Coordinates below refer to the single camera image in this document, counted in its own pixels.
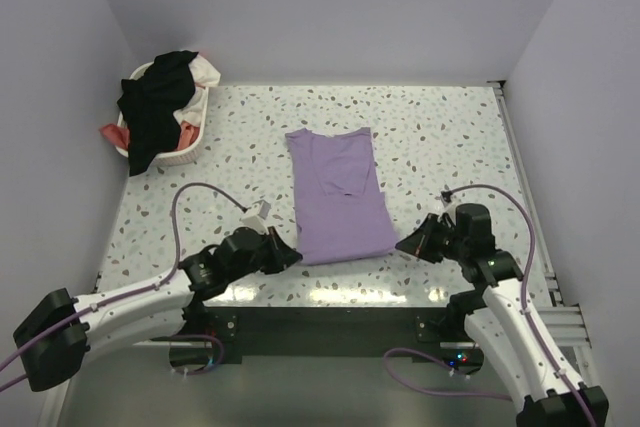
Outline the purple t shirt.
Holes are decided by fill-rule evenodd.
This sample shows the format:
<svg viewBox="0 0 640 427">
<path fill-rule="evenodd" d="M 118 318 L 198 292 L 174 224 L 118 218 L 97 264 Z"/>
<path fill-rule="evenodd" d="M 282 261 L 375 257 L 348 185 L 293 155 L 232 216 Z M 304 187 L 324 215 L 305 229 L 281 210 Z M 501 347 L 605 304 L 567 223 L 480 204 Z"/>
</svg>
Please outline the purple t shirt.
<svg viewBox="0 0 640 427">
<path fill-rule="evenodd" d="M 397 234 L 380 190 L 368 127 L 285 135 L 292 160 L 297 250 L 309 266 L 384 256 Z"/>
</svg>

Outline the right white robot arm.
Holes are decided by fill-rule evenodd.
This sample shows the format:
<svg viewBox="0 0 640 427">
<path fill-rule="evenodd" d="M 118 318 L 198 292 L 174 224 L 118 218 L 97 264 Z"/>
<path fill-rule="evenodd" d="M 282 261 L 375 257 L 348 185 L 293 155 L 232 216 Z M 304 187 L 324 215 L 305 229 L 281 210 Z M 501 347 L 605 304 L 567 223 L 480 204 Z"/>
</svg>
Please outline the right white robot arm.
<svg viewBox="0 0 640 427">
<path fill-rule="evenodd" d="M 497 247 L 489 210 L 466 203 L 430 214 L 397 250 L 430 263 L 456 262 L 472 290 L 452 296 L 445 326 L 471 339 L 509 392 L 519 426 L 603 426 L 609 401 L 557 346 L 511 253 Z"/>
</svg>

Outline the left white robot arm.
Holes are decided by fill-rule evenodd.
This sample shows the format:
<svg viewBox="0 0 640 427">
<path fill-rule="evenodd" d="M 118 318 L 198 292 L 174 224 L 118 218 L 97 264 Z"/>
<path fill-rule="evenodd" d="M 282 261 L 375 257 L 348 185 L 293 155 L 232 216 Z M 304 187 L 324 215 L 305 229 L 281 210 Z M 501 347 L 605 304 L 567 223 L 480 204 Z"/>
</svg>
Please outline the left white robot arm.
<svg viewBox="0 0 640 427">
<path fill-rule="evenodd" d="M 42 392 L 111 350 L 175 333 L 196 339 L 207 327 L 197 306 L 248 275 L 278 274 L 302 258 L 274 228 L 240 227 L 151 280 L 77 297 L 52 291 L 13 333 L 24 376 L 32 391 Z"/>
</svg>

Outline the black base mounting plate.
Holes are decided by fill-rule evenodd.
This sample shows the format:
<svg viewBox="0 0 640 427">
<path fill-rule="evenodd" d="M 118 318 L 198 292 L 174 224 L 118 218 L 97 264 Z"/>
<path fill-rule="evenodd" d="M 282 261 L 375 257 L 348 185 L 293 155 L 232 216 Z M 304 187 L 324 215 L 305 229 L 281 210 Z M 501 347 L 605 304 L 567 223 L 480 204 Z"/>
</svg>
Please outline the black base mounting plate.
<svg viewBox="0 0 640 427">
<path fill-rule="evenodd" d="M 446 324 L 442 307 L 203 307 L 191 315 L 169 342 L 170 360 L 178 365 L 204 359 L 208 334 L 219 339 L 224 361 L 239 364 L 249 356 L 380 358 L 388 350 L 418 350 L 453 366 L 462 356 L 471 367 L 484 353 L 462 331 Z"/>
</svg>

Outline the white laundry basket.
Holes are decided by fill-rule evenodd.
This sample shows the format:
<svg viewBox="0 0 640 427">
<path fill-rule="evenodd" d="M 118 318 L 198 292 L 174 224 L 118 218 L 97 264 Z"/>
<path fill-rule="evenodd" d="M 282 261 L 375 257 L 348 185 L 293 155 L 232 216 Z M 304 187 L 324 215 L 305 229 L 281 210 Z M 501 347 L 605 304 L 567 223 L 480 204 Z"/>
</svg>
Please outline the white laundry basket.
<svg viewBox="0 0 640 427">
<path fill-rule="evenodd" d="M 204 84 L 196 83 L 195 96 L 183 113 L 177 115 L 177 119 L 182 121 L 181 129 L 183 130 L 179 149 L 157 154 L 151 166 L 169 167 L 188 164 L 203 152 L 209 93 L 211 88 L 216 88 L 219 84 L 219 72 L 213 67 L 209 67 L 209 70 L 214 70 L 214 80 L 206 81 Z"/>
</svg>

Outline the coral orange t shirt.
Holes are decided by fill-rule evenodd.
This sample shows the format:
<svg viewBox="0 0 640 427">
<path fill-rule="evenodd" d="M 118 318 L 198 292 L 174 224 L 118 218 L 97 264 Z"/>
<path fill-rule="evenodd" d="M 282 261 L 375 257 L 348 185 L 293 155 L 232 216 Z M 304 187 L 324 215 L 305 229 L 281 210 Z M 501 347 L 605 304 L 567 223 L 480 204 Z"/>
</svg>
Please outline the coral orange t shirt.
<svg viewBox="0 0 640 427">
<path fill-rule="evenodd" d="M 200 128 L 198 126 L 186 121 L 183 121 L 180 124 L 180 127 L 181 133 L 175 151 L 184 150 L 194 144 L 200 133 Z M 101 127 L 99 131 L 101 135 L 115 147 L 123 149 L 124 151 L 128 150 L 130 142 L 130 133 L 128 128 L 110 123 Z"/>
</svg>

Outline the white t shirt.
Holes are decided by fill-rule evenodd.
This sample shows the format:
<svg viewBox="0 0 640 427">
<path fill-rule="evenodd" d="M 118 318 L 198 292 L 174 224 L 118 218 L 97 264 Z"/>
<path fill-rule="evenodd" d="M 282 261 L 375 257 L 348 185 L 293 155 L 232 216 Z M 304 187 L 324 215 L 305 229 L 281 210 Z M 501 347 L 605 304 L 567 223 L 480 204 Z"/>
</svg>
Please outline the white t shirt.
<svg viewBox="0 0 640 427">
<path fill-rule="evenodd" d="M 174 112 L 174 118 L 179 124 L 186 122 L 200 127 L 208 105 L 209 89 L 219 85 L 221 73 L 201 54 L 189 63 L 189 69 L 194 80 L 195 93 L 184 108 Z"/>
</svg>

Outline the black t shirt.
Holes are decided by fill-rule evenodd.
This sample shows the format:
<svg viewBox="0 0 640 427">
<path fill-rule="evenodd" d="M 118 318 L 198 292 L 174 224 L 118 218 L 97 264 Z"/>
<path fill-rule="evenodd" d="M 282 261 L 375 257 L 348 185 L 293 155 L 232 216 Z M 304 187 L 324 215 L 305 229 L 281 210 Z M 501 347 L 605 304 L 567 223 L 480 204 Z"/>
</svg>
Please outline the black t shirt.
<svg viewBox="0 0 640 427">
<path fill-rule="evenodd" d="M 162 54 L 141 77 L 121 81 L 117 105 L 129 130 L 131 177 L 146 172 L 158 154 L 178 147 L 181 127 L 174 112 L 186 107 L 195 94 L 189 64 L 196 56 L 187 50 Z"/>
</svg>

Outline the aluminium frame rail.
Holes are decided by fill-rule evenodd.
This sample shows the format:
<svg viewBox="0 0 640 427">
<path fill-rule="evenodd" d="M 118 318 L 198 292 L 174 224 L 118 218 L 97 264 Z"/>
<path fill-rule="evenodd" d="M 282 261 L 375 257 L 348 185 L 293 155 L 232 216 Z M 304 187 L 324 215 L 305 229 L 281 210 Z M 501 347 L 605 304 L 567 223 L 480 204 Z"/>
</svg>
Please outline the aluminium frame rail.
<svg viewBox="0 0 640 427">
<path fill-rule="evenodd" d="M 593 371 L 591 342 L 582 311 L 578 305 L 567 306 L 560 292 L 557 276 L 544 274 L 551 305 L 540 307 L 540 315 L 562 352 L 569 354 L 569 362 L 589 385 L 599 382 Z"/>
</svg>

